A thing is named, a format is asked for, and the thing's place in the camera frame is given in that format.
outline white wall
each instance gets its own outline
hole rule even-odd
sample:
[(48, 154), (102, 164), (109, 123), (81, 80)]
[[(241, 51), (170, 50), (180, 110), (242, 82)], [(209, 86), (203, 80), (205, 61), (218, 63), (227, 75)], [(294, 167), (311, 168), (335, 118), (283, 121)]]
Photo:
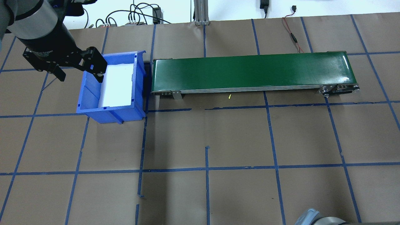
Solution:
[[(84, 8), (89, 13), (89, 24), (98, 18), (105, 17), (115, 10), (129, 10), (132, 0), (98, 0)], [(193, 0), (151, 0), (146, 3), (159, 4), (164, 19), (171, 23), (191, 21)], [(264, 11), (259, 9), (260, 0), (208, 0), (210, 20), (244, 20), (264, 18)], [(294, 16), (326, 16), (344, 14), (366, 14), (378, 12), (400, 12), (400, 0), (270, 0), (267, 18), (279, 18), (290, 14), (292, 5), (297, 6)], [(150, 8), (143, 9), (145, 14), (152, 15)], [(128, 23), (128, 12), (114, 13), (118, 26)], [(64, 24), (68, 29), (83, 28), (86, 14), (80, 17), (66, 17)]]

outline conveyor belt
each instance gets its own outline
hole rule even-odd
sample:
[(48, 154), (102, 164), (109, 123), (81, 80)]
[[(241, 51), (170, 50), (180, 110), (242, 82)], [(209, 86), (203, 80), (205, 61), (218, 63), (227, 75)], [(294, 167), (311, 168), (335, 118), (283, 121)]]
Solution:
[(346, 52), (275, 54), (154, 61), (152, 94), (320, 88), (329, 94), (358, 90)]

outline robotic arm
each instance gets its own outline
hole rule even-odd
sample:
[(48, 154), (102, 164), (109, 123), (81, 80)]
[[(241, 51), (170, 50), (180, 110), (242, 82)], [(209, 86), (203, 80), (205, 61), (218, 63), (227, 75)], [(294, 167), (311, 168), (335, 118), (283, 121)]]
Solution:
[[(71, 0), (62, 2), (68, 6)], [(103, 82), (106, 60), (95, 47), (81, 50), (76, 46), (62, 23), (64, 16), (48, 0), (0, 0), (0, 40), (6, 29), (11, 31), (26, 46), (23, 57), (37, 71), (45, 70), (60, 81), (66, 76), (60, 66), (72, 66)]]

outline blue plastic bin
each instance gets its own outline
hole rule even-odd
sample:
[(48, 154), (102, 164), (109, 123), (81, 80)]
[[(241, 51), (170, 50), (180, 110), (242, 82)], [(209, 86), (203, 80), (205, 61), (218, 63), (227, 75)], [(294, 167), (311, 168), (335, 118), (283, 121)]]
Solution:
[(76, 112), (84, 113), (98, 123), (122, 124), (124, 121), (142, 120), (145, 116), (142, 97), (143, 77), (146, 75), (143, 63), (143, 53), (145, 52), (124, 52), (105, 54), (103, 56), (108, 65), (134, 64), (130, 105), (99, 108), (102, 84), (97, 82), (92, 74), (85, 71), (83, 73)]

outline red wire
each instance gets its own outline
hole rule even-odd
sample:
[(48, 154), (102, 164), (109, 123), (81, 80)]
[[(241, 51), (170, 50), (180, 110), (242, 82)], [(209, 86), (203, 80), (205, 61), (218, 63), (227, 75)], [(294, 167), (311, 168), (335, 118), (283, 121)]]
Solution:
[[(287, 27), (288, 30), (289, 30), (289, 34), (291, 34), (292, 31), (291, 31), (290, 28), (289, 28), (288, 22), (286, 21), (286, 17), (287, 17), (287, 16), (293, 16), (294, 13), (295, 13), (295, 12), (293, 12), (293, 13), (290, 14), (290, 15), (286, 15), (285, 17), (282, 17), (283, 21), (284, 21), (285, 24), (286, 24), (286, 27)], [(299, 43), (296, 43), (296, 44), (297, 44), (297, 46), (299, 47), (299, 49), (304, 53), (304, 51), (303, 51), (303, 49), (300, 47)]]

